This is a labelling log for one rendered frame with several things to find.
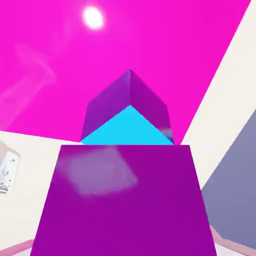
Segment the small purple cube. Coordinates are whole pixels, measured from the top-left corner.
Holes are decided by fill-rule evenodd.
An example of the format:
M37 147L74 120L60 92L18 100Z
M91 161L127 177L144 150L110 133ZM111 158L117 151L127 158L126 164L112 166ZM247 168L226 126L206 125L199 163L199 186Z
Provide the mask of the small purple cube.
M190 147L61 146L30 256L217 256Z

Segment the large magenta box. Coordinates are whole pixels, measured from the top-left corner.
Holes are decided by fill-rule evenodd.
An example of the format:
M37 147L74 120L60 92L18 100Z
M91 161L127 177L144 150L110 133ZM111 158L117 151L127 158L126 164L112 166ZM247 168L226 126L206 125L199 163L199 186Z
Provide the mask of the large magenta box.
M0 131L78 141L133 70L181 143L251 0L0 0Z

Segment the small cyan cube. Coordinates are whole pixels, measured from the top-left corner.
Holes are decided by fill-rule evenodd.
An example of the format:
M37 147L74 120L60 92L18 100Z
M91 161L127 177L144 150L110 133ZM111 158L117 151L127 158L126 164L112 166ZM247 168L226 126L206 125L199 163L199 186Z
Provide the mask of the small cyan cube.
M91 100L80 141L85 145L173 145L166 104L128 70Z

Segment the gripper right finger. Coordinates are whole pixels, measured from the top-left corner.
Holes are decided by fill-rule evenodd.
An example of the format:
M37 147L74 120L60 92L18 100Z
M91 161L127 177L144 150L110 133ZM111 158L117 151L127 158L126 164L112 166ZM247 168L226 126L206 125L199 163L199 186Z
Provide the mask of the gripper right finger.
M212 226L210 230L218 256L256 256L256 249L222 238Z

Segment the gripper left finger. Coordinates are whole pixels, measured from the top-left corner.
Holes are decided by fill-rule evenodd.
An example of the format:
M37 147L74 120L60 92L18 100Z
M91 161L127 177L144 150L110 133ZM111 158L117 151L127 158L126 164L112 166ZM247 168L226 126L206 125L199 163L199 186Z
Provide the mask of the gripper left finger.
M17 253L30 249L33 246L34 241L27 240L11 247L0 250L0 256L13 256Z

